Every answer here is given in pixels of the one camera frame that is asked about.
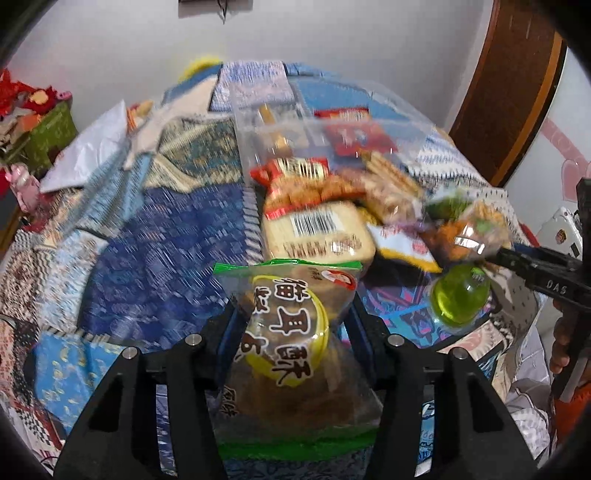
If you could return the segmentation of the person right hand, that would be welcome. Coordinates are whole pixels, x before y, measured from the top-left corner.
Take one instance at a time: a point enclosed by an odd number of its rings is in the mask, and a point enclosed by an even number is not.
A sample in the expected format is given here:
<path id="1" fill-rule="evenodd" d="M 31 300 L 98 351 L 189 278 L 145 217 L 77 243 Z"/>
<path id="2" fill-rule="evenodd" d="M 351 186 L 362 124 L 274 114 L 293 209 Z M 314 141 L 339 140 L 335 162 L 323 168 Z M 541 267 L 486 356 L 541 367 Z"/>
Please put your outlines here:
<path id="1" fill-rule="evenodd" d="M 570 363 L 568 347 L 575 328 L 577 313 L 569 306 L 563 306 L 558 300 L 553 301 L 553 307 L 560 312 L 561 317 L 554 327 L 550 370 L 553 374 L 558 375 Z"/>

